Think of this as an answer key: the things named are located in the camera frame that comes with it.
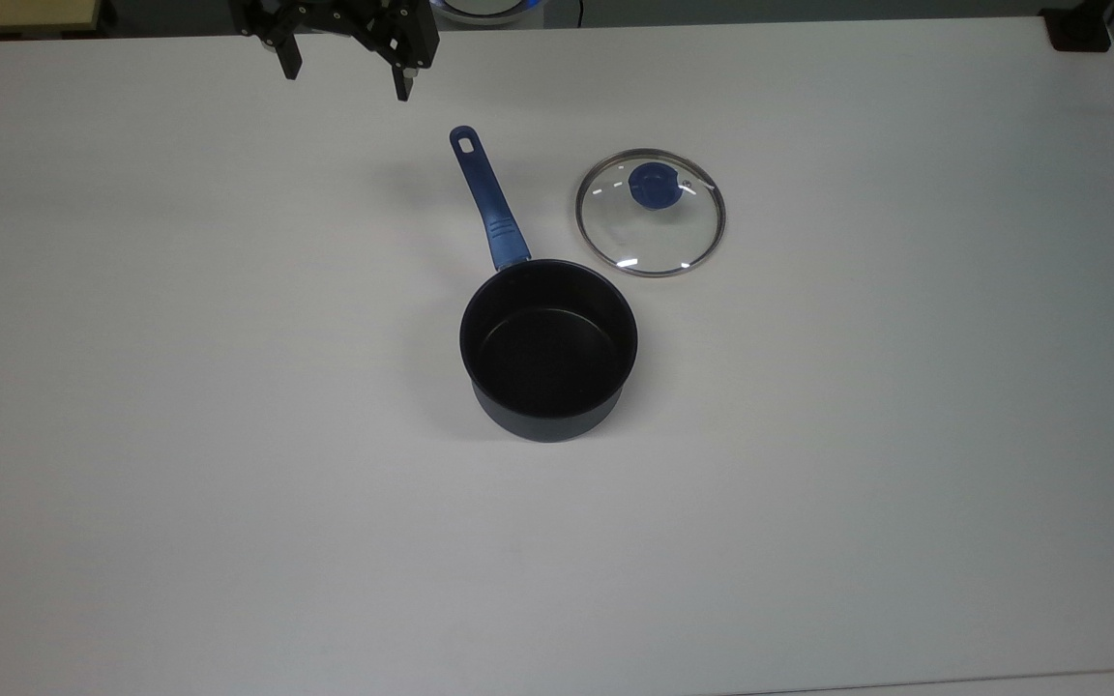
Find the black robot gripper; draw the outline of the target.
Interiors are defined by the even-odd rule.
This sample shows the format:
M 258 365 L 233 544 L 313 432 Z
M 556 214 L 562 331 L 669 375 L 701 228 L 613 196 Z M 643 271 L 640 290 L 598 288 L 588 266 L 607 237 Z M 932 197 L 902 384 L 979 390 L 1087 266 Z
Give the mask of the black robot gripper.
M 240 35 L 276 53 L 287 80 L 304 65 L 296 41 L 304 28 L 352 37 L 392 67 L 400 102 L 410 101 L 419 68 L 432 66 L 439 45 L 428 1 L 229 1 L 228 9 Z

